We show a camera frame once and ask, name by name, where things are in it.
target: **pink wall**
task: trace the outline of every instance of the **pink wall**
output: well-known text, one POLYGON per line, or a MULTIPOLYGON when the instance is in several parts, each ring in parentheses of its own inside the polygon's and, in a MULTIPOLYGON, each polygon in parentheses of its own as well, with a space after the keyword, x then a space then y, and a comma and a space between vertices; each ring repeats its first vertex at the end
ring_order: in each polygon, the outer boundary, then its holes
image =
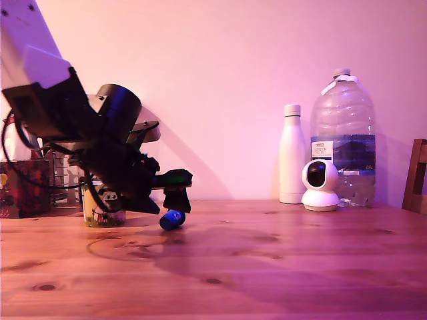
POLYGON ((283 106, 312 105, 348 67, 377 115, 377 200, 401 206, 427 137, 425 0, 38 0, 88 93, 131 89, 161 119, 144 150, 188 168, 191 199, 278 198, 283 106))

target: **bottle lid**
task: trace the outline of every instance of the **bottle lid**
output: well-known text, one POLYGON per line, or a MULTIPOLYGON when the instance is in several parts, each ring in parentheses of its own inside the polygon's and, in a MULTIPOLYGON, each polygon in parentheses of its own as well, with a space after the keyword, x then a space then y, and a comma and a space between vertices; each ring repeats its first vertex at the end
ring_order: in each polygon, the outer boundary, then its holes
POLYGON ((339 75, 350 75, 350 69, 335 69, 334 78, 339 75))
POLYGON ((301 106, 300 105, 285 105, 285 117, 292 115, 301 116, 301 106))

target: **blue label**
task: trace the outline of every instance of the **blue label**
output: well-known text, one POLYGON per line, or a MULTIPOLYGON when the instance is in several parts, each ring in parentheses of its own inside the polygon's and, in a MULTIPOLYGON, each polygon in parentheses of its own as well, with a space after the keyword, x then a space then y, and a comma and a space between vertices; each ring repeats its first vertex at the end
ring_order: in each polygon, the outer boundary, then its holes
POLYGON ((314 159, 332 160, 341 175, 375 175, 375 135, 312 137, 314 159))

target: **wooden chair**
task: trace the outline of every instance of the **wooden chair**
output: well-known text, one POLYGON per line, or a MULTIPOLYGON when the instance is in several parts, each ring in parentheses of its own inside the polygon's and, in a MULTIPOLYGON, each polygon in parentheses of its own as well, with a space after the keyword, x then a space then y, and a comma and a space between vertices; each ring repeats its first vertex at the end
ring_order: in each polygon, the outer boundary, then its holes
POLYGON ((402 209, 427 215, 427 195, 422 194, 427 164, 427 140, 415 139, 409 163, 402 209))

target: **camera lens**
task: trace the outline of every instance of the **camera lens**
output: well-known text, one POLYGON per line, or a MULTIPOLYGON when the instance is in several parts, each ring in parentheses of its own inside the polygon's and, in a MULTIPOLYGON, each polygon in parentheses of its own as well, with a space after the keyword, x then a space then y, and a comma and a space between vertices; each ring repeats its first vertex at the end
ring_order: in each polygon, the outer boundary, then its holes
POLYGON ((307 181, 313 187, 320 187, 325 183, 326 166, 321 161, 313 162, 308 166, 307 181))

